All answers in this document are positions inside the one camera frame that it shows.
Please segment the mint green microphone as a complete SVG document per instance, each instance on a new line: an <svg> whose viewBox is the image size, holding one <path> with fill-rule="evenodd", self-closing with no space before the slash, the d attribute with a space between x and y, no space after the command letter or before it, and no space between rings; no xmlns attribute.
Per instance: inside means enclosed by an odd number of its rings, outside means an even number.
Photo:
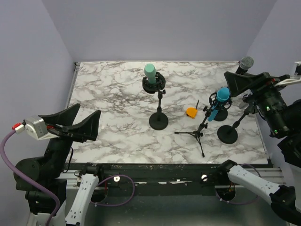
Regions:
<svg viewBox="0 0 301 226"><path fill-rule="evenodd" d="M156 68L153 64L147 64L144 67L144 74L150 84L156 83Z"/></svg>

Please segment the black tripod shock-mount stand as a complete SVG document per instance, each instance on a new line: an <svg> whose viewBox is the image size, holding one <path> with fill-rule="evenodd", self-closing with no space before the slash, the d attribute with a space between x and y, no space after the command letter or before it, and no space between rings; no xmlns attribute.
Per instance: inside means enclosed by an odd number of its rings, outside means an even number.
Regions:
<svg viewBox="0 0 301 226"><path fill-rule="evenodd" d="M205 112L205 117L204 117L203 121L200 123L200 125L199 125L199 127L196 131L193 131L193 132L178 132L178 131L176 131L175 134L189 134L189 135L193 136L196 139L196 141L199 143L200 148L201 148L201 154L202 154L202 157L204 158L205 154L204 154L204 151L203 151L203 147L202 147L200 138L203 136L202 130L207 129L207 127L208 127L208 123L206 121L208 121L207 118L211 114L211 109L210 109L210 107L208 108L207 106L205 106L203 111Z"/></svg>

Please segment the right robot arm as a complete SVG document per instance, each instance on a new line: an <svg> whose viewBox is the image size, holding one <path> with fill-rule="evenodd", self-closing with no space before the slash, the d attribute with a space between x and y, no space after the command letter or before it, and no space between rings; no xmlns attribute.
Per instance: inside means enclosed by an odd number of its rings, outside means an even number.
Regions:
<svg viewBox="0 0 301 226"><path fill-rule="evenodd" d="M270 136L281 140L278 147L289 164L294 186L271 183L227 160L216 169L216 179L225 185L239 184L264 199L283 220L301 224L301 102L286 105L280 90L298 83L288 74L272 77L263 72L258 75L224 73L230 94L236 97L246 90L251 94L243 99L250 107L258 107L270 128Z"/></svg>

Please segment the blue microphone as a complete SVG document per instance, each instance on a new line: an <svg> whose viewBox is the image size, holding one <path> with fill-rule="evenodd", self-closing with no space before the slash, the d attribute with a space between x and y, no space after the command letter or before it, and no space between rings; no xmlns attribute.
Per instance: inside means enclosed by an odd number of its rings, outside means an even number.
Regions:
<svg viewBox="0 0 301 226"><path fill-rule="evenodd" d="M221 109L224 109L225 105L231 104L230 90L228 87L223 87L217 92L213 93L209 98L209 104L211 114L207 118L208 121L212 121L217 116Z"/></svg>

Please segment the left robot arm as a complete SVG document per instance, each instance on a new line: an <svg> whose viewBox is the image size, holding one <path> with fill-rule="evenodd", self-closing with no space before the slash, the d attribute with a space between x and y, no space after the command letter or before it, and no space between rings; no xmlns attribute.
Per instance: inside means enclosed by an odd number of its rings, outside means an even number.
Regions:
<svg viewBox="0 0 301 226"><path fill-rule="evenodd" d="M104 182L100 166L85 164L73 205L65 213L67 180L59 177L74 142L96 141L101 115L101 111L96 110L74 124L79 109L80 104L74 104L55 114L29 117L20 125L36 140L49 140L43 156L23 159L16 165L19 171L38 183L38 188L14 174L16 189L26 192L30 212L40 226L84 225L94 189Z"/></svg>

